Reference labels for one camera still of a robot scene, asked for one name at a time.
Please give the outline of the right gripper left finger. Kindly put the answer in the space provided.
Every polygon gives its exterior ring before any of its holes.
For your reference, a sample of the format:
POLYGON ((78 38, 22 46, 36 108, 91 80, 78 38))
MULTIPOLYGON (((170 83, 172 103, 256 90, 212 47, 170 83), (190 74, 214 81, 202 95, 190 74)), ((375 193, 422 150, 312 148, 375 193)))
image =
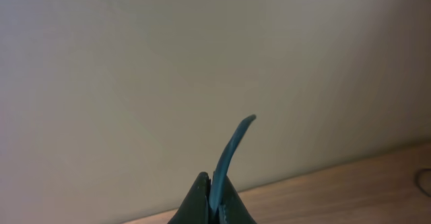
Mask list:
POLYGON ((208 224, 209 205, 207 196, 209 189, 210 179, 208 173, 199 173, 168 224, 208 224))

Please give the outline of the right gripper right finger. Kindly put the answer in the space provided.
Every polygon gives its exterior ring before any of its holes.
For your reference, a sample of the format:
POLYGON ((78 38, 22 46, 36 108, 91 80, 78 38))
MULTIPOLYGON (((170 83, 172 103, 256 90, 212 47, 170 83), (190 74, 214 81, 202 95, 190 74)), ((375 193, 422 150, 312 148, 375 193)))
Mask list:
POLYGON ((228 177, 225 179, 222 201, 218 207, 218 221, 219 224, 257 224, 228 177))

